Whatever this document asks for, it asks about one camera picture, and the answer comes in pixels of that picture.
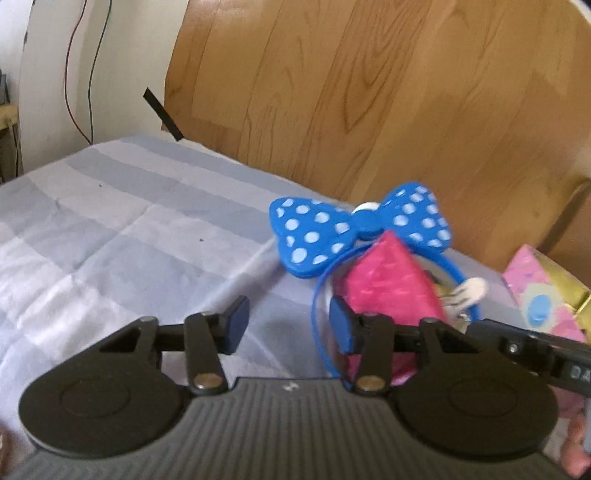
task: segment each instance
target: ridged gray surface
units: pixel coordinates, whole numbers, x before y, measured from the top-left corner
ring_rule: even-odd
[[[505,463],[448,457],[415,440],[386,402],[338,380],[242,379],[194,400],[164,437],[134,453],[69,460],[36,453],[8,480],[566,480],[541,454]]]

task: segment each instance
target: black round plate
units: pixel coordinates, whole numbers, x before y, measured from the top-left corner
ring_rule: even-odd
[[[531,453],[558,419],[554,393],[499,355],[457,353],[400,387],[399,414],[418,437],[454,455],[489,460]]]

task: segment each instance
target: blue polka dot bow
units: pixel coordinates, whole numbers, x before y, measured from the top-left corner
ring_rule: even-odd
[[[380,204],[364,203],[353,213],[317,200],[283,197],[269,206],[281,262],[298,278],[318,277],[357,240],[373,240],[385,229],[407,244],[443,252],[452,241],[435,195],[426,186],[405,183]]]

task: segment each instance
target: pink fabric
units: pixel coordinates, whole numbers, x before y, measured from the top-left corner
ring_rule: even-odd
[[[425,317],[447,322],[430,279],[407,247],[386,230],[344,278],[343,297],[356,313],[388,315],[399,325],[417,326]],[[349,357],[354,376],[359,355]],[[396,355],[393,384],[400,385],[416,372],[413,353]]]

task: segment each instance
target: black strap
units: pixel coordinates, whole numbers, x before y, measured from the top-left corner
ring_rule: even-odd
[[[160,117],[164,126],[168,129],[174,139],[178,142],[184,138],[184,135],[177,127],[177,124],[174,123],[174,120],[171,116],[164,110],[162,103],[158,101],[158,99],[154,96],[152,91],[149,88],[146,88],[144,92],[144,99],[148,102],[149,106],[152,107],[152,110],[156,112],[156,115]]]

